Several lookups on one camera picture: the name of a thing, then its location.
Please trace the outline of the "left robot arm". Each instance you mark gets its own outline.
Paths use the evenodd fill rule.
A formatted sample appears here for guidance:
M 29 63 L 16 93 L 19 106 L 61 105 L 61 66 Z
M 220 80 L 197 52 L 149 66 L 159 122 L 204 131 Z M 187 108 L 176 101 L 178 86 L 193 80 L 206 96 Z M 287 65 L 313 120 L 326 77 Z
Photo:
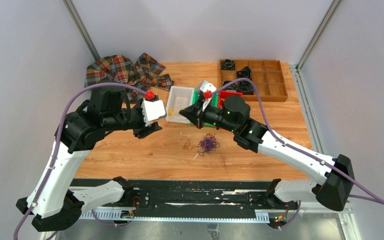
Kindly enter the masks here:
M 63 110 L 52 153 L 33 192 L 16 202 L 24 218 L 32 216 L 38 232 L 70 228 L 80 216 L 110 203 L 122 207 L 137 205 L 133 186 L 123 177 L 82 191 L 71 191 L 71 182 L 84 159 L 109 133 L 132 130 L 143 139 L 161 129 L 158 120 L 166 117 L 164 102 L 154 92 L 137 89 L 143 95 L 130 105 L 126 91 L 133 86 L 119 82 L 97 83 L 75 111 Z

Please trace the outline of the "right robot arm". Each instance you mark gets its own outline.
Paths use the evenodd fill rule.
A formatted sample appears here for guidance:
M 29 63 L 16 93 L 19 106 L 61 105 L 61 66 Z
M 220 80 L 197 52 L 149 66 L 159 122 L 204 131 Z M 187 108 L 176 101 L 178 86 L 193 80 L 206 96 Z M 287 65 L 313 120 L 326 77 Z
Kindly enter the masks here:
M 342 211 L 355 179 L 350 158 L 309 150 L 269 130 L 267 125 L 251 118 L 250 111 L 242 97 L 233 95 L 224 100 L 222 108 L 204 107 L 200 99 L 179 113 L 199 129 L 208 123 L 232 132 L 233 140 L 243 149 L 274 157 L 309 177 L 293 181 L 274 179 L 265 195 L 271 208 L 277 209 L 290 201 L 317 201 L 330 210 Z

